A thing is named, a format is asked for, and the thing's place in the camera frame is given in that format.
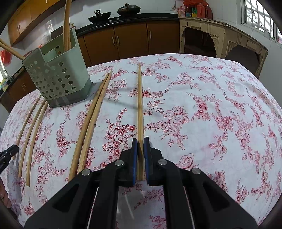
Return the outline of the person's left hand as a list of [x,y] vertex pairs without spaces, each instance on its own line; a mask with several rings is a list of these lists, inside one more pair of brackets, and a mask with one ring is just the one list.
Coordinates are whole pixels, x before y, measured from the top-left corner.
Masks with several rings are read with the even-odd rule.
[[3,181],[2,181],[1,178],[0,178],[0,197],[3,200],[4,205],[7,208],[10,208],[11,207],[11,201],[9,199],[8,193],[7,193],[6,189],[5,189],[5,186],[4,186]]

